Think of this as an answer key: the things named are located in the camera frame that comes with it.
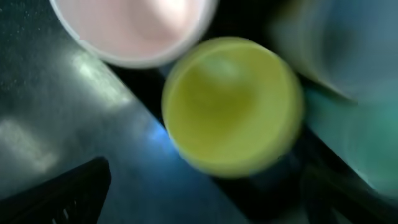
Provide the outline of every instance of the plastic cup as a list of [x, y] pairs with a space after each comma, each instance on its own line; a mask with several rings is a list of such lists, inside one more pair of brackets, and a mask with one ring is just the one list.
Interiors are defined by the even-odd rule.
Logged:
[[249, 40], [197, 46], [171, 71], [163, 92], [167, 132], [193, 167], [244, 177], [273, 165], [293, 144], [303, 117], [297, 77]]
[[50, 0], [68, 33], [99, 58], [149, 68], [181, 56], [207, 29], [217, 0]]

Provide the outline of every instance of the gray table surface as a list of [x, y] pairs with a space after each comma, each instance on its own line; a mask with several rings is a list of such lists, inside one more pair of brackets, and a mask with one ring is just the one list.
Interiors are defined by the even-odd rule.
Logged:
[[0, 199], [96, 156], [112, 183], [99, 223], [247, 223], [47, 0], [0, 0]]

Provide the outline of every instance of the pink cup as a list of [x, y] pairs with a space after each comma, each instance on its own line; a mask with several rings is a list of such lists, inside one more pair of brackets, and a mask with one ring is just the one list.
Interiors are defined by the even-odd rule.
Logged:
[[85, 49], [126, 68], [157, 67], [195, 44], [217, 0], [50, 0]]

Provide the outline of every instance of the pink bowl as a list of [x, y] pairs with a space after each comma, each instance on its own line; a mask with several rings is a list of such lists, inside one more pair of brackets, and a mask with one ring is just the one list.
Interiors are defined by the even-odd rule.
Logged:
[[121, 67], [175, 60], [207, 29], [218, 0], [50, 0], [68, 33]]

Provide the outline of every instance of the yellow bowl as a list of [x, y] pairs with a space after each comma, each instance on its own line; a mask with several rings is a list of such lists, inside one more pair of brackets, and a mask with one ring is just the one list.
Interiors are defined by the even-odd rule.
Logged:
[[303, 118], [297, 77], [277, 55], [235, 37], [206, 41], [171, 71], [165, 127], [180, 155], [218, 177], [244, 177], [289, 151]]

